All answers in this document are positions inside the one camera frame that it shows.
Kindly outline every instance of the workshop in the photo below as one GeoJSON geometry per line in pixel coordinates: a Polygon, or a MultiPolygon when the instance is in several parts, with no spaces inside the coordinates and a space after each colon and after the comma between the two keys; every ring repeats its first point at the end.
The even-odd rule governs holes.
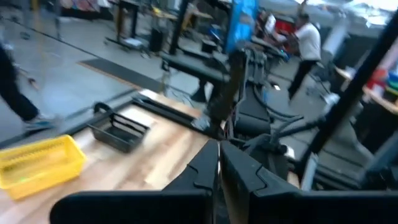
{"type": "Polygon", "coordinates": [[[0,0],[0,223],[395,223],[397,8],[0,0]]]}

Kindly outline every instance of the person's leg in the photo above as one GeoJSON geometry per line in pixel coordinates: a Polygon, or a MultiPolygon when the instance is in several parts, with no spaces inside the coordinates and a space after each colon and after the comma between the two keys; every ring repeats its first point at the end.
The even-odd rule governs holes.
{"type": "Polygon", "coordinates": [[[52,128],[56,119],[46,117],[18,89],[17,72],[10,58],[0,44],[0,96],[20,118],[25,122],[26,130],[52,128]]]}
{"type": "Polygon", "coordinates": [[[304,60],[300,62],[298,66],[297,73],[294,76],[293,82],[290,84],[288,89],[289,91],[289,98],[292,99],[296,94],[297,90],[299,90],[306,74],[310,72],[311,68],[317,63],[317,61],[313,60],[304,60]]]}
{"type": "Polygon", "coordinates": [[[2,78],[0,81],[0,95],[23,121],[31,121],[39,115],[38,109],[22,95],[16,81],[10,78],[2,78]]]}

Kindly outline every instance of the wall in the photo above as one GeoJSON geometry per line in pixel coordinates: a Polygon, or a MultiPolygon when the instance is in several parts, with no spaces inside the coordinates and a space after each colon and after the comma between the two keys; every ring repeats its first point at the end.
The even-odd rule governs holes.
{"type": "MultiPolygon", "coordinates": [[[[290,16],[297,13],[298,3],[293,0],[259,0],[260,7],[279,12],[290,16]]],[[[327,11],[322,11],[315,6],[307,6],[305,12],[308,13],[312,21],[316,21],[323,27],[330,27],[334,21],[334,15],[327,11]]],[[[353,22],[349,32],[353,35],[361,35],[365,37],[377,37],[382,31],[382,27],[368,28],[361,22],[353,22]]]]}
{"type": "MultiPolygon", "coordinates": [[[[295,16],[298,4],[293,0],[259,0],[259,5],[268,10],[282,14],[295,16]]],[[[334,15],[330,12],[322,11],[314,6],[307,6],[305,12],[311,20],[321,24],[320,35],[322,42],[326,39],[331,25],[333,25],[334,15]]],[[[382,31],[382,27],[366,27],[364,22],[352,22],[349,28],[349,38],[345,41],[344,49],[340,57],[336,58],[337,66],[354,67],[358,60],[373,47],[382,31]]]]}

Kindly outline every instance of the yellow basket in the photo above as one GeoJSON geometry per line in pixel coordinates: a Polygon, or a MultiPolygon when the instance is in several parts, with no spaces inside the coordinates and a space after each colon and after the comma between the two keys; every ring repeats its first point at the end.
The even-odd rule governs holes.
{"type": "Polygon", "coordinates": [[[2,150],[0,188],[17,200],[79,176],[85,161],[67,135],[2,150]]]}

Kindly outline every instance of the black bracket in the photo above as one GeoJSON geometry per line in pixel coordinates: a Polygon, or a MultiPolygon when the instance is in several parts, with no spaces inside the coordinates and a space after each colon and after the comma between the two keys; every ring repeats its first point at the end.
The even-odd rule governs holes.
{"type": "Polygon", "coordinates": [[[156,102],[147,96],[138,95],[133,97],[132,104],[213,139],[221,140],[224,138],[221,127],[211,127],[205,130],[198,129],[192,125],[192,122],[196,120],[193,116],[156,102]]]}

